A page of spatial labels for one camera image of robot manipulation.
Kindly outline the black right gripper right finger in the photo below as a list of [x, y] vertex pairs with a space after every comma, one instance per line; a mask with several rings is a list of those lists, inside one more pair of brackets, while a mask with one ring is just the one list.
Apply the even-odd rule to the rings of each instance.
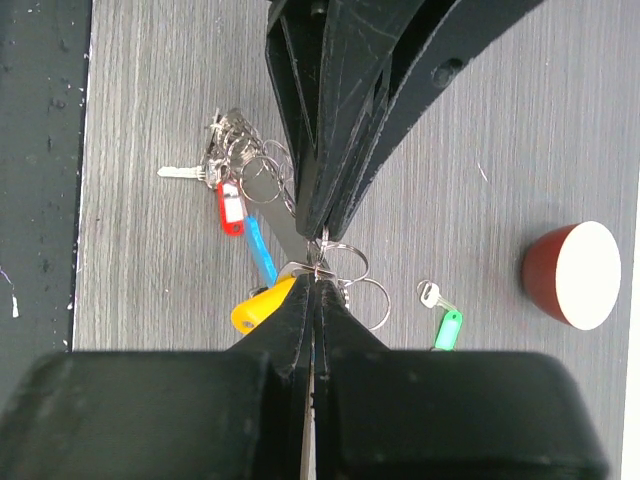
[[313, 288], [321, 479], [604, 479], [577, 383], [556, 358], [392, 350]]

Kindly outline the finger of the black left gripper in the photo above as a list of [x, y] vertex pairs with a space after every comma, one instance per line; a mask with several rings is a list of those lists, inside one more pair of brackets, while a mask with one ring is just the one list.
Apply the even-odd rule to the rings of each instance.
[[390, 93], [381, 125], [327, 219], [341, 239], [376, 174], [454, 78], [491, 43], [535, 9], [537, 1], [455, 1], [438, 19]]
[[272, 1], [266, 60], [294, 164], [296, 229], [343, 237], [389, 99], [392, 56], [426, 1]]

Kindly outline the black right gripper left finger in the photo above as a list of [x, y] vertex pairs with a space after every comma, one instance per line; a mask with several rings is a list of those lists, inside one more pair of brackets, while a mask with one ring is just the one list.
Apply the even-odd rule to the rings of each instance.
[[1, 417], [5, 479], [304, 479], [314, 284], [224, 351], [50, 354]]

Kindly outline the yellow tag key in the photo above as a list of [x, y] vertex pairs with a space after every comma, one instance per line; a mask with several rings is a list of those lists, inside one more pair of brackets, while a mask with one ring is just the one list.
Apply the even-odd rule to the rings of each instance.
[[231, 323], [233, 327], [243, 335], [249, 334], [282, 305], [297, 277], [306, 274], [332, 281], [338, 291], [341, 291], [337, 275], [326, 262], [315, 266], [291, 261], [278, 273], [273, 286], [267, 287], [262, 293], [255, 294], [232, 310]]

